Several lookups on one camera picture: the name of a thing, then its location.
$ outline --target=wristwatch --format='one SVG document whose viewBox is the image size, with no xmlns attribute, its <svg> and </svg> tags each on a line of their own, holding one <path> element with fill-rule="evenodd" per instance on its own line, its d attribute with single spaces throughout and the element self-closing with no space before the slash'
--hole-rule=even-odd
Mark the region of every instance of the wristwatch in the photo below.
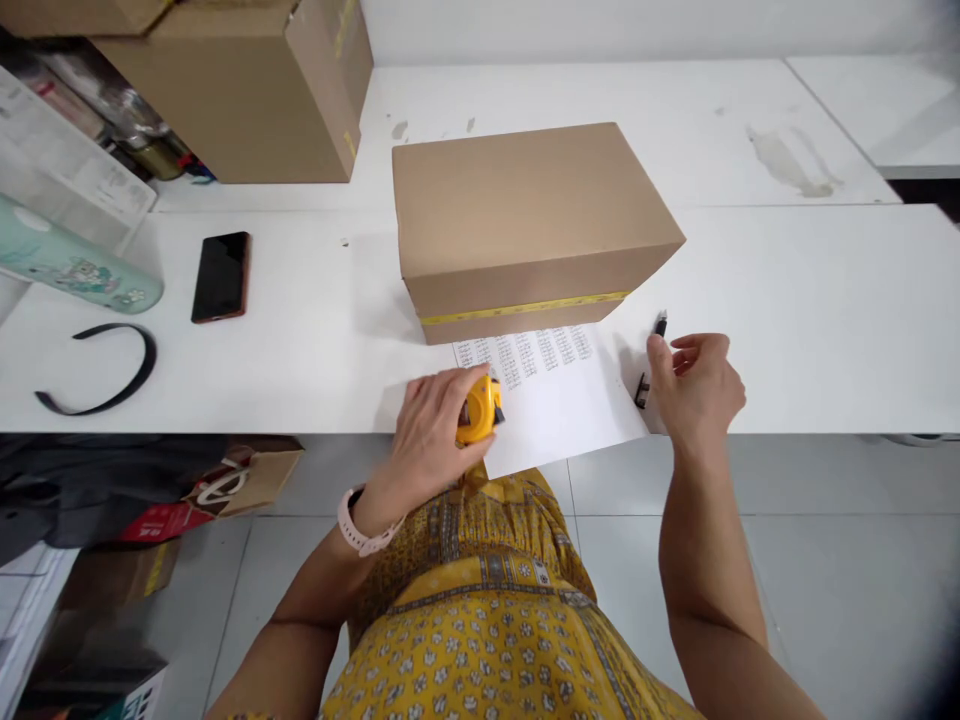
<svg viewBox="0 0 960 720">
<path fill-rule="evenodd" d="M 340 526 L 343 539 L 347 541 L 350 547 L 360 553 L 360 557 L 367 557 L 368 555 L 373 555 L 373 553 L 383 550 L 390 544 L 393 536 L 397 534 L 397 530 L 403 525 L 403 521 L 407 519 L 407 516 L 404 515 L 394 525 L 390 526 L 386 532 L 372 538 L 368 538 L 357 530 L 357 526 L 353 524 L 353 518 L 350 517 L 350 509 L 356 504 L 357 500 L 360 499 L 360 493 L 363 492 L 364 487 L 366 487 L 366 485 L 358 485 L 355 488 L 347 490 L 343 496 L 343 500 L 340 501 L 340 507 L 337 509 L 337 524 Z"/>
</svg>

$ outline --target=white floor tile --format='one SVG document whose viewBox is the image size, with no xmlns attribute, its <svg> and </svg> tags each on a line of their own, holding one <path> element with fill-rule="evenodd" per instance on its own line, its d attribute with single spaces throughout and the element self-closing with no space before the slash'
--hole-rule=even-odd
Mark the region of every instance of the white floor tile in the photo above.
<svg viewBox="0 0 960 720">
<path fill-rule="evenodd" d="M 283 492 L 261 515 L 336 516 L 343 494 L 390 455 L 392 435 L 301 435 L 306 452 Z"/>
<path fill-rule="evenodd" d="M 251 520 L 217 520 L 185 534 L 170 584 L 117 616 L 117 628 L 138 630 L 169 663 L 154 720 L 203 717 Z"/>
<path fill-rule="evenodd" d="M 573 540 L 574 547 L 577 548 L 577 554 L 580 554 L 580 530 L 577 529 L 577 518 L 574 515 L 564 515 L 563 519 L 567 521 L 567 532 L 570 539 Z"/>
<path fill-rule="evenodd" d="M 880 440 L 868 458 L 895 512 L 960 513 L 960 442 L 916 448 Z"/>
<path fill-rule="evenodd" d="M 852 435 L 732 435 L 730 470 L 740 512 L 892 512 L 871 446 Z"/>
<path fill-rule="evenodd" d="M 600 609 L 640 662 L 689 701 L 660 584 L 660 518 L 578 516 L 577 527 Z"/>
<path fill-rule="evenodd" d="M 648 437 L 570 458 L 577 516 L 662 515 L 673 474 L 666 437 Z"/>
<path fill-rule="evenodd" d="M 780 667 L 790 673 L 790 661 L 787 659 L 787 650 L 783 645 L 783 637 L 780 635 L 780 627 L 777 625 L 776 618 L 770 610 L 770 600 L 767 598 L 767 592 L 763 589 L 763 583 L 760 581 L 760 570 L 757 563 L 751 557 L 753 565 L 753 579 L 757 583 L 757 590 L 760 593 L 760 606 L 763 608 L 763 619 L 767 623 L 767 646 L 770 648 L 770 654 L 776 660 Z"/>
<path fill-rule="evenodd" d="M 793 677 L 829 718 L 906 717 L 946 607 L 897 516 L 747 517 Z"/>
<path fill-rule="evenodd" d="M 270 619 L 300 566 L 335 524 L 336 518 L 332 517 L 254 518 L 208 706 L 240 667 L 254 638 Z M 344 629 L 327 673 L 324 697 L 346 665 L 347 657 Z"/>
<path fill-rule="evenodd" d="M 570 472 L 567 470 L 567 461 L 558 460 L 537 469 L 543 473 L 550 489 L 553 490 L 560 504 L 560 512 L 564 515 L 573 515 L 573 494 L 570 491 Z"/>
<path fill-rule="evenodd" d="M 903 520 L 947 601 L 960 607 L 960 515 L 908 515 Z"/>
</svg>

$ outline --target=black rubber band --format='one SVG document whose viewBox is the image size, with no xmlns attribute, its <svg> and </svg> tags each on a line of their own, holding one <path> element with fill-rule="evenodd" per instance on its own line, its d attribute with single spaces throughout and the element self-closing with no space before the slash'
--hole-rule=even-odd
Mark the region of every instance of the black rubber band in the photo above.
<svg viewBox="0 0 960 720">
<path fill-rule="evenodd" d="M 95 335 L 99 335 L 110 330 L 116 330 L 118 328 L 131 328 L 132 330 L 136 330 L 138 333 L 140 333 L 140 337 L 143 338 L 143 363 L 140 365 L 140 369 L 137 370 L 137 374 L 134 375 L 133 380 L 130 381 L 130 384 L 102 405 L 97 405 L 97 407 L 91 408 L 90 410 L 78 410 L 76 412 L 69 412 L 61 408 L 59 405 L 57 405 L 54 399 L 50 397 L 50 393 L 35 392 L 34 395 L 37 396 L 37 399 L 47 410 L 50 412 L 55 412 L 57 415 L 67 415 L 70 417 L 95 415 L 96 413 L 116 407 L 143 386 L 143 384 L 147 381 L 147 378 L 150 377 L 150 373 L 153 372 L 153 366 L 157 364 L 157 343 L 153 339 L 153 335 L 147 332 L 144 328 L 140 327 L 139 325 L 131 325 L 130 323 L 108 323 L 106 325 L 98 325 L 97 327 L 90 328 L 89 330 L 84 330 L 82 333 L 77 333 L 73 336 L 73 339 L 86 340 L 87 338 L 94 337 Z"/>
</svg>

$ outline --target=mint green water bottle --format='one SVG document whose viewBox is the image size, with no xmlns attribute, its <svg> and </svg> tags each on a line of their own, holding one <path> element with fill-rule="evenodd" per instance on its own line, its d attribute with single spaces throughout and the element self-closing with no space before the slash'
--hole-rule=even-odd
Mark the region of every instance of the mint green water bottle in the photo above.
<svg viewBox="0 0 960 720">
<path fill-rule="evenodd" d="M 0 265 L 128 315 L 153 307 L 163 295 L 157 278 L 2 194 Z"/>
</svg>

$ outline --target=yellow dress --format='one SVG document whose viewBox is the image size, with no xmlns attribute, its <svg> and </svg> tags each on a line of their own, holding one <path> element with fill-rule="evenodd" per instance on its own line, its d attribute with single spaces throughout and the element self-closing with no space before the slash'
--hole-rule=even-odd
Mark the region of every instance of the yellow dress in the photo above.
<svg viewBox="0 0 960 720">
<path fill-rule="evenodd" d="M 421 507 L 360 597 L 321 718 L 702 717 L 599 610 L 537 470 Z"/>
</svg>

